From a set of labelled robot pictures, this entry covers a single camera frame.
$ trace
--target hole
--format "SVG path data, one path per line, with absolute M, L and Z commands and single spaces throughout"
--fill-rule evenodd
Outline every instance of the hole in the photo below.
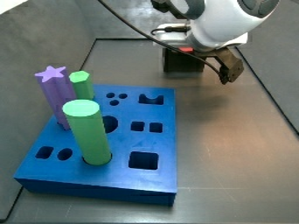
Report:
M 113 93 L 106 94 L 106 98 L 113 98 L 116 95 Z
M 113 101 L 109 102 L 109 105 L 110 106 L 116 106 L 117 104 L 118 104 L 118 101 L 117 100 L 113 100 Z
M 159 95 L 155 99 L 146 98 L 144 94 L 138 95 L 138 103 L 142 104 L 155 104 L 155 105 L 164 105 L 164 97 Z
M 120 94 L 120 95 L 118 95 L 118 98 L 120 98 L 120 99 L 125 99 L 125 98 L 126 98 L 126 94 Z
M 130 130 L 133 131 L 144 131 L 145 123 L 144 122 L 132 122 L 130 123 Z
M 156 170 L 159 156 L 152 152 L 132 151 L 129 154 L 128 167 L 133 169 Z
M 106 133 L 110 133 L 117 128 L 117 119 L 112 115 L 102 116 L 102 123 Z
M 58 160 L 64 161 L 68 160 L 72 156 L 72 150 L 65 148 L 58 152 L 57 158 Z
M 37 151 L 34 157 L 36 157 L 36 158 L 41 158 L 41 159 L 46 159 L 46 158 L 50 156 L 52 151 L 53 151 L 53 148 L 52 148 L 50 146 L 42 146 L 42 147 L 38 149 L 38 151 Z
M 159 122 L 149 123 L 149 132 L 163 133 L 164 126 Z

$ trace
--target blue foam block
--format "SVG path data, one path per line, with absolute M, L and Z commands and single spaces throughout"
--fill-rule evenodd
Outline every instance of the blue foam block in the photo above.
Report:
M 50 118 L 13 175 L 24 188 L 171 206 L 176 194 L 173 90 L 94 85 L 112 159 L 85 164 L 70 130 Z

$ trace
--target circular hole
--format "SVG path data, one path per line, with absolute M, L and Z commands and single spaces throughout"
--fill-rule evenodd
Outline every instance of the circular hole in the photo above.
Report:
M 106 98 L 113 98 L 116 95 L 113 93 L 106 94 Z
M 106 133 L 110 133 L 117 128 L 117 119 L 112 115 L 102 116 L 102 123 Z
M 109 105 L 110 106 L 116 106 L 117 104 L 118 104 L 118 101 L 117 100 L 113 100 L 113 101 L 109 102 Z
M 72 156 L 72 150 L 66 148 L 58 152 L 57 158 L 58 160 L 64 161 L 68 160 L 70 156 Z
M 120 94 L 120 95 L 118 95 L 118 98 L 120 98 L 120 99 L 125 99 L 125 98 L 126 98 L 126 94 Z

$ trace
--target rectangular hole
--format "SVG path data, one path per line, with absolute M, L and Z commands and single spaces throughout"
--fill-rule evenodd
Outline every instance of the rectangular hole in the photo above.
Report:
M 41 158 L 41 159 L 46 159 L 52 155 L 52 151 L 53 151 L 53 148 L 50 146 L 42 146 L 38 149 L 34 157 Z
M 128 160 L 128 167 L 142 170 L 157 169 L 159 155 L 152 152 L 132 151 Z
M 164 132 L 163 124 L 159 122 L 151 122 L 149 123 L 149 132 L 163 133 Z
M 144 131 L 145 123 L 144 122 L 132 122 L 130 123 L 130 130 L 133 131 Z

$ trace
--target light green cylinder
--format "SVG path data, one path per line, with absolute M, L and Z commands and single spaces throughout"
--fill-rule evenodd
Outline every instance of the light green cylinder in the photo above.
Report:
M 85 162 L 90 165 L 105 164 L 110 152 L 98 104 L 89 100 L 74 100 L 66 102 L 61 110 Z
M 73 86 L 77 99 L 92 100 L 94 97 L 94 92 L 93 92 L 89 74 L 84 71 L 72 73 L 69 75 L 69 81 Z

